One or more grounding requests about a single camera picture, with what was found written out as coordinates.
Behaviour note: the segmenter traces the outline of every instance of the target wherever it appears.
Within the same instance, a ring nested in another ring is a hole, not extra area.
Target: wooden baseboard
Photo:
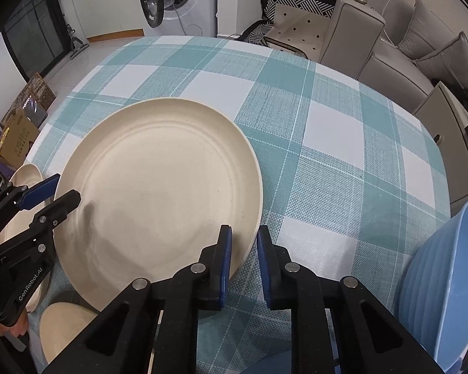
[[[87,38],[89,42],[109,41],[110,39],[135,38],[144,36],[143,29],[129,29],[128,31],[111,32],[110,34],[96,35]]]

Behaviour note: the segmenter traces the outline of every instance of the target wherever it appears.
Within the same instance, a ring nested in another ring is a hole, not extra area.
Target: black and white striped fabric
[[[267,46],[264,36],[271,30],[276,4],[300,8],[317,15],[331,18],[336,0],[261,0],[263,19],[251,24],[238,38],[238,41]]]

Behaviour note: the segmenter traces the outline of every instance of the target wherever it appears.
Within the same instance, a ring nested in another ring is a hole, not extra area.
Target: metal screw
[[[348,276],[343,279],[343,284],[348,288],[355,288],[359,285],[359,282],[355,277]]]
[[[194,263],[192,266],[191,266],[191,271],[194,273],[194,274],[198,274],[198,273],[202,273],[203,271],[206,270],[206,266],[203,264],[203,263]]]
[[[145,278],[137,278],[133,281],[132,287],[136,290],[142,290],[147,287],[147,280]]]
[[[300,265],[298,263],[290,262],[290,263],[285,264],[285,270],[288,273],[296,273],[299,269],[300,269]]]

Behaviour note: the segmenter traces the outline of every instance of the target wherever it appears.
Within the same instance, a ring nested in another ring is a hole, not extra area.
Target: blue and white tablecloth
[[[262,224],[292,260],[320,276],[352,274],[391,311],[419,246],[449,219],[444,165],[420,122],[389,99],[320,64],[225,39],[142,38],[111,54],[69,94],[28,160],[62,173],[83,137],[148,98],[205,103],[246,134],[263,179]],[[32,348],[45,308],[77,302],[59,264],[30,314]],[[256,247],[231,282],[227,306],[200,319],[197,370],[234,373],[290,348],[290,312],[271,312]]]

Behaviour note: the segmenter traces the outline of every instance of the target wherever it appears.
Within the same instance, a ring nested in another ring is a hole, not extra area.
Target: front-loading washing machine
[[[146,36],[217,36],[217,0],[140,0]]]

